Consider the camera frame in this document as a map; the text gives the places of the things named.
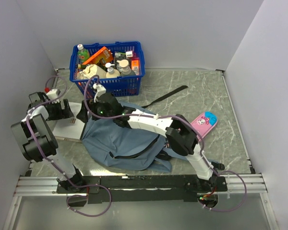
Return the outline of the blue student backpack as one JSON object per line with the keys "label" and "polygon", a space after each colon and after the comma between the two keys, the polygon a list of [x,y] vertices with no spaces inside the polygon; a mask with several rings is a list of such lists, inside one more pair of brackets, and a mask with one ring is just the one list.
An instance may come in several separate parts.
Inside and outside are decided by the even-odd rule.
{"label": "blue student backpack", "polygon": [[[122,105],[150,113],[134,104]],[[99,164],[124,170],[169,173],[172,170],[171,158],[188,161],[171,148],[165,137],[145,130],[120,127],[109,119],[89,119],[82,143]]]}

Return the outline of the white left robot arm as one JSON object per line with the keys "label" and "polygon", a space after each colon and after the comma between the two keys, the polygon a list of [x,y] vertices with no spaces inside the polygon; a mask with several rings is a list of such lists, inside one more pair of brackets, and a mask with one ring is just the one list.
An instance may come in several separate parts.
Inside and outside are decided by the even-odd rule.
{"label": "white left robot arm", "polygon": [[59,153],[58,142],[47,124],[47,121],[73,117],[68,100],[61,104],[61,96],[57,89],[30,94],[25,118],[13,124],[11,130],[28,161],[44,163],[57,174],[64,190],[78,193],[84,189],[85,180],[79,169]]}

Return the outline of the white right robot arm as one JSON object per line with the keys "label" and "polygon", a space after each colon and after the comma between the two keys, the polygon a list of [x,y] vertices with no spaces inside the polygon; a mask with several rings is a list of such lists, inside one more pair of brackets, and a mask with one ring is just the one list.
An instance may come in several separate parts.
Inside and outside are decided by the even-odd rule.
{"label": "white right robot arm", "polygon": [[171,148],[184,156],[195,169],[201,188],[212,190],[217,184],[219,173],[215,165],[204,155],[203,137],[182,115],[159,116],[146,113],[131,106],[122,105],[111,93],[104,93],[96,99],[82,100],[76,115],[82,122],[88,116],[94,119],[109,119],[120,127],[145,130],[165,137]]}

